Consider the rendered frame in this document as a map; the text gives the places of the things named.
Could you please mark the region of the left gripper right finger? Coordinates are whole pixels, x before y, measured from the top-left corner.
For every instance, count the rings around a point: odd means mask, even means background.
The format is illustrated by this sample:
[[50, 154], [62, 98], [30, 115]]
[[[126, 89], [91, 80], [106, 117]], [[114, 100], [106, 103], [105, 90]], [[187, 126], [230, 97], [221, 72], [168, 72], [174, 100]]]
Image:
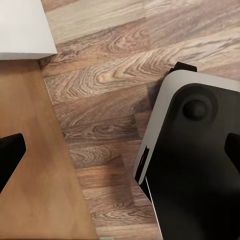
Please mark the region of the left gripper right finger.
[[229, 133], [227, 135], [224, 151], [240, 173], [240, 135]]

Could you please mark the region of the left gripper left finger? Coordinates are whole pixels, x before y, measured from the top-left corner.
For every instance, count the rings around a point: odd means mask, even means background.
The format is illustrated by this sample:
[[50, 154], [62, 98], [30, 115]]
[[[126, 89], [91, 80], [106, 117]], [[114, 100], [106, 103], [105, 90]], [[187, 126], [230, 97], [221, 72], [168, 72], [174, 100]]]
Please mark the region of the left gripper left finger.
[[0, 138], [0, 194], [25, 153], [22, 133]]

